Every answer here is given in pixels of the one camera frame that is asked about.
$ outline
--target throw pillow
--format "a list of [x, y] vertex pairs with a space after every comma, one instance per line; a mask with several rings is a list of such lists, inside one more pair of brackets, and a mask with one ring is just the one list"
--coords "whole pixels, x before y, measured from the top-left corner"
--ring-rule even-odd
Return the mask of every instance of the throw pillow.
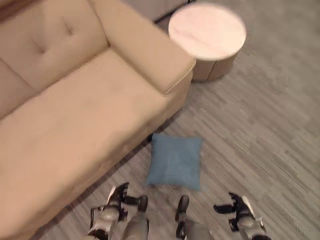
[[200, 191], [199, 137], [152, 135], [152, 159], [146, 185], [180, 185]]

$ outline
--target gray wood floor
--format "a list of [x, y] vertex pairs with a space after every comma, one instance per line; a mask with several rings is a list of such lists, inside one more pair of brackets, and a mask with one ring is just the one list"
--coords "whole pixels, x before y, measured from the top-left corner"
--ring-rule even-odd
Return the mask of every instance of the gray wood floor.
[[[213, 204], [228, 192], [247, 195], [273, 239], [320, 239], [320, 2], [215, 0], [247, 26], [232, 71], [194, 82], [184, 108], [159, 131], [201, 136], [201, 192], [169, 185], [144, 187], [151, 146], [142, 144], [66, 207], [32, 240], [77, 240], [89, 228], [89, 209], [112, 185], [147, 194], [151, 240], [175, 239], [175, 207], [190, 196], [189, 215], [215, 239], [239, 239]], [[129, 209], [129, 216], [134, 214]], [[115, 234], [126, 226], [121, 223]]]

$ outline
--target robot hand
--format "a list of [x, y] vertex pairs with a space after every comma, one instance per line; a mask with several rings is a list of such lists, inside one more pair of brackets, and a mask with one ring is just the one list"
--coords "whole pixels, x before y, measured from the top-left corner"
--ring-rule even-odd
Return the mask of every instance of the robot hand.
[[229, 192], [233, 204], [214, 205], [213, 208], [218, 214], [235, 213], [235, 218], [229, 219], [232, 232], [240, 232], [245, 240], [270, 240], [266, 236], [266, 228], [262, 218], [256, 218], [253, 208], [246, 196]]
[[[223, 205], [214, 205], [213, 208], [218, 214], [231, 214], [236, 213], [235, 218], [229, 220], [229, 224], [232, 232], [238, 232], [238, 222], [240, 219], [247, 217], [257, 220], [253, 208], [250, 205], [250, 202], [246, 196], [240, 197], [239, 195], [229, 192], [231, 199], [233, 200], [233, 205], [223, 204]], [[262, 218], [259, 219], [261, 228], [266, 231], [265, 226], [262, 222]]]

